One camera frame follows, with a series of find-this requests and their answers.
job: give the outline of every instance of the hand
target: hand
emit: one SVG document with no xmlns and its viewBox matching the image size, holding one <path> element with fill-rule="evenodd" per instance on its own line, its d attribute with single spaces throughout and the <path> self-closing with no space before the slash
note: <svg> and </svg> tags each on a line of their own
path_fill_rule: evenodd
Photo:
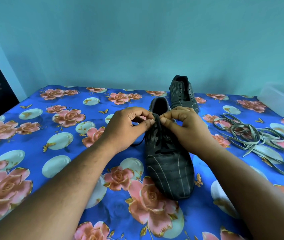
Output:
<svg viewBox="0 0 284 240">
<path fill-rule="evenodd" d="M 172 119 L 182 121 L 183 125 L 174 123 Z M 162 114 L 160 121 L 176 135 L 181 145 L 192 154 L 200 156 L 206 150 L 222 148 L 212 137 L 205 122 L 192 108 L 178 106 Z"/>
<path fill-rule="evenodd" d="M 127 149 L 135 140 L 154 125 L 152 113 L 144 108 L 129 107 L 116 111 L 108 123 L 104 133 L 97 141 L 105 143 L 106 150 L 114 150 L 117 154 Z"/>
</svg>

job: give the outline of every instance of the transparent plastic box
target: transparent plastic box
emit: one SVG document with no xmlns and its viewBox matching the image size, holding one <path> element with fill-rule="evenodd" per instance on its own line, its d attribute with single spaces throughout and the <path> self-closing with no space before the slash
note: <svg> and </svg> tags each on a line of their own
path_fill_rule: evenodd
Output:
<svg viewBox="0 0 284 240">
<path fill-rule="evenodd" d="M 278 115 L 284 117 L 284 84 L 266 83 L 257 98 Z"/>
</svg>

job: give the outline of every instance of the bed sheet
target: bed sheet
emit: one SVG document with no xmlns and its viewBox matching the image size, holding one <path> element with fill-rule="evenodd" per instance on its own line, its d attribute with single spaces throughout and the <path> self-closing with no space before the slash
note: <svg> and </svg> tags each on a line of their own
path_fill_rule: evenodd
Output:
<svg viewBox="0 0 284 240">
<path fill-rule="evenodd" d="M 170 103 L 170 93 L 164 91 L 47 86 L 0 116 L 0 197 L 6 199 L 0 204 L 0 220 L 91 146 L 117 110 L 130 106 L 148 109 L 152 99 L 160 96 Z M 230 144 L 224 131 L 212 124 L 216 116 L 227 112 L 256 128 L 272 127 L 284 134 L 284 118 L 256 97 L 194 96 L 199 115 L 221 146 L 284 193 L 284 175 L 254 153 L 243 158 L 245 152 Z M 284 160 L 284 151 L 275 150 Z M 143 143 L 118 153 L 95 186 L 74 238 L 250 238 L 208 166 L 196 156 L 192 161 L 195 189 L 190 198 L 175 202 L 163 200 L 152 191 L 152 180 L 144 166 Z"/>
</svg>

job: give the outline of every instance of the forearm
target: forearm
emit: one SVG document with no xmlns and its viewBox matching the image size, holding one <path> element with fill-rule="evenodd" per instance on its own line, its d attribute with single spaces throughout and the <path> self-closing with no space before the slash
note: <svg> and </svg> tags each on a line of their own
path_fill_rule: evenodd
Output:
<svg viewBox="0 0 284 240">
<path fill-rule="evenodd" d="M 95 143 L 0 221 L 0 240 L 70 240 L 103 169 L 114 156 Z"/>
<path fill-rule="evenodd" d="M 284 193 L 222 147 L 207 150 L 200 158 L 210 167 L 255 239 L 284 239 Z"/>
</svg>

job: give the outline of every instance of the shoe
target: shoe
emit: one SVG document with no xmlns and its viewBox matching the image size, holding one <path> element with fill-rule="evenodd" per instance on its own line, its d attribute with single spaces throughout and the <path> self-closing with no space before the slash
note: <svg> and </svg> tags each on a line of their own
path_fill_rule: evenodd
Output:
<svg viewBox="0 0 284 240">
<path fill-rule="evenodd" d="M 177 106 L 192 108 L 198 114 L 199 106 L 194 98 L 192 86 L 187 76 L 176 75 L 170 86 L 171 108 Z"/>
<path fill-rule="evenodd" d="M 153 99 L 149 109 L 155 124 L 145 133 L 146 168 L 158 190 L 167 198 L 190 197 L 194 188 L 194 168 L 189 153 L 177 137 L 160 122 L 159 116 L 171 110 L 165 97 Z"/>
</svg>

